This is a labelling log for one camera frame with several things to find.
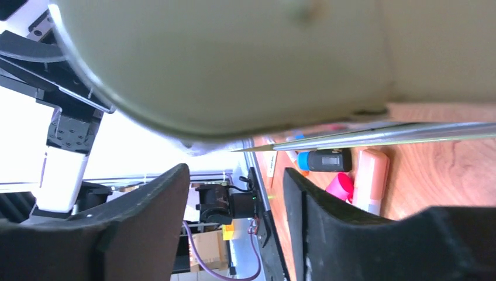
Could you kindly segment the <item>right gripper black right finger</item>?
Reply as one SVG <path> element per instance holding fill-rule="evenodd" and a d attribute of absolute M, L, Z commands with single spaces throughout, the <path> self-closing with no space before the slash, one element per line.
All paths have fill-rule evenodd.
<path fill-rule="evenodd" d="M 494 280 L 495 208 L 431 207 L 393 221 L 287 168 L 297 280 Z"/>

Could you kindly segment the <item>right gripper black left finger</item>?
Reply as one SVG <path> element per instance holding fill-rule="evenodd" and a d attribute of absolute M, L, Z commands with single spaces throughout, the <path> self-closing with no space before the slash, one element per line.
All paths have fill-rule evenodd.
<path fill-rule="evenodd" d="M 144 186 L 71 216 L 1 224 L 2 280 L 169 280 L 190 186 L 178 164 Z"/>

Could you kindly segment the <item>green drawer cabinet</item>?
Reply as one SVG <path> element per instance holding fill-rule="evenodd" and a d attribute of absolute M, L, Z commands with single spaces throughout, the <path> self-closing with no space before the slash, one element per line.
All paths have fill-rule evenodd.
<path fill-rule="evenodd" d="M 495 136 L 494 1 L 50 1 L 95 95 L 250 151 Z"/>

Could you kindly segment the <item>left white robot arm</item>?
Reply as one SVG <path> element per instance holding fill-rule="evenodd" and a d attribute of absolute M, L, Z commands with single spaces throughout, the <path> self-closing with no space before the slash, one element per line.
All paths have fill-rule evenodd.
<path fill-rule="evenodd" d="M 47 1 L 1 2 L 1 86 L 53 109 L 29 222 L 64 220 L 106 203 L 110 187 L 83 179 L 102 118 L 113 113 L 69 65 Z"/>

